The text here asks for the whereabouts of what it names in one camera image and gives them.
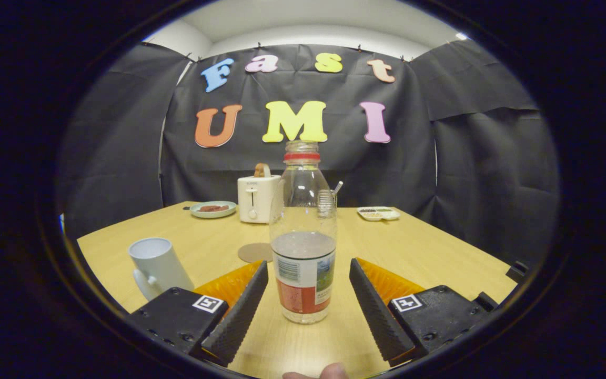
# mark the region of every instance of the white tray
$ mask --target white tray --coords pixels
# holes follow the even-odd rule
[[[357,213],[368,221],[396,220],[401,216],[401,213],[389,206],[363,206],[357,208]]]

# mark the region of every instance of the ceiling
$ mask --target ceiling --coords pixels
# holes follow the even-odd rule
[[[444,22],[397,0],[219,0],[183,17],[212,43],[293,25],[372,29],[435,48],[457,39]]]

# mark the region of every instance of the wall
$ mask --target wall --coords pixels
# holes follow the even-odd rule
[[[228,53],[229,51],[251,48],[261,43],[267,45],[286,44],[313,44],[336,45],[356,48],[361,45],[362,50],[373,51],[411,60],[431,50],[427,46],[414,43],[405,38],[370,31],[369,29],[351,26],[330,25],[301,25],[284,26],[280,28],[263,29],[248,34],[227,38],[214,43],[209,49],[208,57]]]
[[[193,59],[208,57],[209,48],[212,46],[212,42],[207,36],[182,19],[164,26],[164,28],[144,38],[143,41],[171,48],[183,55],[191,53],[190,58]]]

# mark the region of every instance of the plastic bottle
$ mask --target plastic bottle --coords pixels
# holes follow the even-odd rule
[[[319,170],[317,142],[287,143],[286,169],[272,197],[270,241],[284,316],[300,324],[329,312],[334,280],[336,208]]]

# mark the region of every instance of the foam letter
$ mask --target foam letter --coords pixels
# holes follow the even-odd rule
[[[265,105],[270,110],[268,131],[263,135],[263,142],[281,142],[284,139],[279,132],[279,125],[287,134],[289,141],[296,139],[301,127],[300,139],[307,141],[324,142],[327,135],[322,128],[322,110],[327,107],[322,101],[308,101],[303,104],[298,114],[291,110],[286,101],[271,101]]]
[[[212,136],[209,128],[212,126],[212,117],[217,114],[216,108],[203,109],[196,116],[198,123],[195,125],[195,143],[203,148],[216,148],[228,142],[233,137],[235,131],[235,120],[238,117],[238,111],[243,108],[242,105],[224,106],[226,119],[224,120],[224,129],[218,136]]]
[[[385,106],[368,101],[359,103],[359,105],[366,111],[366,123],[368,124],[368,132],[363,135],[363,138],[368,142],[387,144],[391,139],[385,133],[385,123],[382,122],[382,111],[385,110]]]
[[[315,68],[319,72],[340,72],[343,69],[341,56],[338,54],[319,53],[315,59]]]
[[[277,57],[275,55],[259,55],[252,58],[252,63],[245,66],[248,72],[273,72],[277,70]]]
[[[373,75],[383,82],[394,83],[396,80],[394,76],[387,74],[387,70],[392,69],[392,66],[386,65],[381,59],[374,59],[372,61],[368,61],[367,63],[373,67]]]
[[[228,76],[230,74],[230,68],[228,65],[233,64],[235,62],[231,58],[226,58],[223,61],[217,63],[216,65],[207,68],[205,71],[200,72],[200,75],[203,75],[207,80],[207,88],[205,89],[206,93],[211,93],[214,89],[217,89],[228,81],[223,76]]]

